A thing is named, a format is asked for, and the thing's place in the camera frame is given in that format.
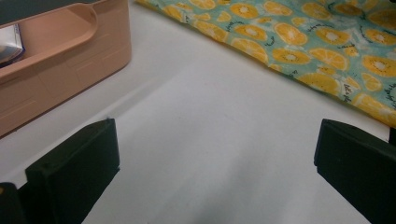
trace patterned cloth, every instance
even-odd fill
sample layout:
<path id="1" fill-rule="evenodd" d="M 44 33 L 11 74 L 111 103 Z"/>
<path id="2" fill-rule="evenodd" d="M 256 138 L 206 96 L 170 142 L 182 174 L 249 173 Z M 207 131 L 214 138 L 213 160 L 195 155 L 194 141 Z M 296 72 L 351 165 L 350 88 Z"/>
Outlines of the patterned cloth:
<path id="1" fill-rule="evenodd" d="M 137 0 L 396 127 L 389 0 Z"/>

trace white table surface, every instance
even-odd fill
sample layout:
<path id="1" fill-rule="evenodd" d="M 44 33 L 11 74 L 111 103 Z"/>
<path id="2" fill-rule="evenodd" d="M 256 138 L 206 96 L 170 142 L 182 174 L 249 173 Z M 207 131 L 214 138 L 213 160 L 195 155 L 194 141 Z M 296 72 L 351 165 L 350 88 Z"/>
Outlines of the white table surface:
<path id="1" fill-rule="evenodd" d="M 318 175 L 318 131 L 387 126 L 132 2 L 130 22 L 124 69 L 0 139 L 0 181 L 111 117 L 120 172 L 85 224 L 368 223 Z"/>

